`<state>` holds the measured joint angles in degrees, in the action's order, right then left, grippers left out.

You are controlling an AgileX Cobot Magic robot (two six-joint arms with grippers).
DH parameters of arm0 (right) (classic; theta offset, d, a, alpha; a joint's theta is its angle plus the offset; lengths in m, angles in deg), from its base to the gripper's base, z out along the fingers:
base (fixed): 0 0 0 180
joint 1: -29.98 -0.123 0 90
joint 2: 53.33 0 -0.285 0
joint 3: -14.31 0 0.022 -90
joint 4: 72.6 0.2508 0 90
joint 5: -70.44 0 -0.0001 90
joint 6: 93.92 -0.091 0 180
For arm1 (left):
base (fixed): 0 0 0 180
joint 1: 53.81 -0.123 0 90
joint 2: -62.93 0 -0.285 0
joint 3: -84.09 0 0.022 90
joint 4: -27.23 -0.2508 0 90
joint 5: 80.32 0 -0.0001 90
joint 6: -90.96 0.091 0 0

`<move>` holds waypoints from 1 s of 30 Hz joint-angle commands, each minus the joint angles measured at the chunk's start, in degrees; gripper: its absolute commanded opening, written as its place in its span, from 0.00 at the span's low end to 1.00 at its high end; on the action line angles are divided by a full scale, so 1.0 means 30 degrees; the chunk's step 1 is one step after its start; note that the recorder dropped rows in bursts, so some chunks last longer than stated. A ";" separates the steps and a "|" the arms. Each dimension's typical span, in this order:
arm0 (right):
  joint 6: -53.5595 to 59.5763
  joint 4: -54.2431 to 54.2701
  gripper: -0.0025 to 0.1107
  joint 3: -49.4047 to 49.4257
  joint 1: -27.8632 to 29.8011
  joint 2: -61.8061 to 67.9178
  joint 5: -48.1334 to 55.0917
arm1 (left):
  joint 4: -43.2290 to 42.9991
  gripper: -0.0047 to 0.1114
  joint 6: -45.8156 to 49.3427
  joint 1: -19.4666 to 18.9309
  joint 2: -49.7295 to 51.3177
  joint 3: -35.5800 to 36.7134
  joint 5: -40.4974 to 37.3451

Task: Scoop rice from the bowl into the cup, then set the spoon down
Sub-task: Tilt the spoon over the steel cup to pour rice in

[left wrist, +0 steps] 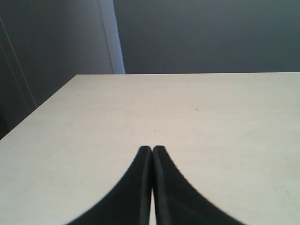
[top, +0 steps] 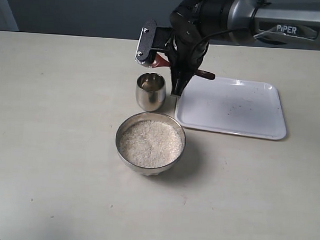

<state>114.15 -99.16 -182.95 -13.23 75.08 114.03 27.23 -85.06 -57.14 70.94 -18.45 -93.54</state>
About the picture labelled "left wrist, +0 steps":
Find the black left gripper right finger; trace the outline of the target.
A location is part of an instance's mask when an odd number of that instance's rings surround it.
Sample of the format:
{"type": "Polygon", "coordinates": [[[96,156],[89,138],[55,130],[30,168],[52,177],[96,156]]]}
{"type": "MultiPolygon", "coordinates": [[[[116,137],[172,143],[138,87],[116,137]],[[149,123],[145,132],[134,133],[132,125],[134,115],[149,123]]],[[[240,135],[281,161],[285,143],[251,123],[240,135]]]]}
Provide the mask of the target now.
{"type": "Polygon", "coordinates": [[[155,146],[153,193],[158,225],[241,225],[203,197],[181,174],[164,146],[155,146]]]}

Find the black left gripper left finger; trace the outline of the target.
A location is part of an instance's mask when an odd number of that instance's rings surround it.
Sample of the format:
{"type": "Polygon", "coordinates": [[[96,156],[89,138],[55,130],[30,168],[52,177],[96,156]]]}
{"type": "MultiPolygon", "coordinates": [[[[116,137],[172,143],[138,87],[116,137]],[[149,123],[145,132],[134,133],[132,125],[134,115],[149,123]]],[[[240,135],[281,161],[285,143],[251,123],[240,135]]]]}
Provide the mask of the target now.
{"type": "Polygon", "coordinates": [[[152,150],[139,148],[119,182],[71,225],[148,225],[152,193],[152,150]]]}

